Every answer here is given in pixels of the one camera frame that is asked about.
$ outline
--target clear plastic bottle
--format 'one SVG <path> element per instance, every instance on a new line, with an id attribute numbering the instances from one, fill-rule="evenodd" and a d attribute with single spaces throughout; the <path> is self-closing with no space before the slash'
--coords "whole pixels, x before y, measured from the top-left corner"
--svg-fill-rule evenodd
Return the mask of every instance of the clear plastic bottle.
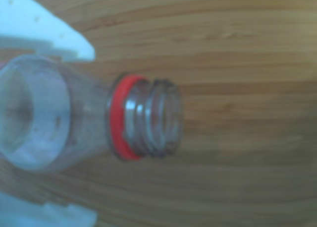
<path id="1" fill-rule="evenodd" d="M 164 157 L 180 144 L 182 106 L 168 80 L 105 83 L 38 55 L 0 70 L 0 152 L 28 171 L 56 171 L 102 152 Z"/>

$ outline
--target bottle opening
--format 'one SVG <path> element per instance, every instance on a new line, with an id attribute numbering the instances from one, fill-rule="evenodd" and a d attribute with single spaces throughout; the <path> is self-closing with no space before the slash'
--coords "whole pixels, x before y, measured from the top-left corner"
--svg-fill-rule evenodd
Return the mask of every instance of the bottle opening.
<path id="1" fill-rule="evenodd" d="M 182 136 L 180 93 L 168 80 L 151 83 L 141 76 L 121 78 L 109 100 L 110 146 L 124 160 L 165 157 Z"/>

